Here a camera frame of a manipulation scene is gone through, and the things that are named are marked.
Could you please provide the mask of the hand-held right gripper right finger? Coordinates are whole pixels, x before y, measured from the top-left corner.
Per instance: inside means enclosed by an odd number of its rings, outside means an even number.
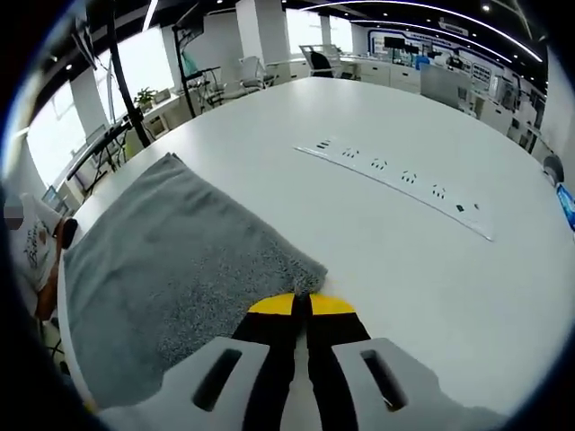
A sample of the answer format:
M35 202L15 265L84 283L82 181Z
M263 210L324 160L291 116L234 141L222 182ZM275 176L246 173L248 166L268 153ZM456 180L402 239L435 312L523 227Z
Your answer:
M395 345L373 339L345 301L311 295L308 373L325 430L498 430L506 417L466 407L434 371Z

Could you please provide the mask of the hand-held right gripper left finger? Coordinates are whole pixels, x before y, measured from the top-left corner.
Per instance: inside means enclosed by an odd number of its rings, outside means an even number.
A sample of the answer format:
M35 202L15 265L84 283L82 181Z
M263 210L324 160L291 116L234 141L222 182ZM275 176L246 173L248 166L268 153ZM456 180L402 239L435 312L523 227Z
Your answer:
M278 430L295 371L295 309L292 294L259 301L232 337L168 370L150 398L99 420L109 430Z

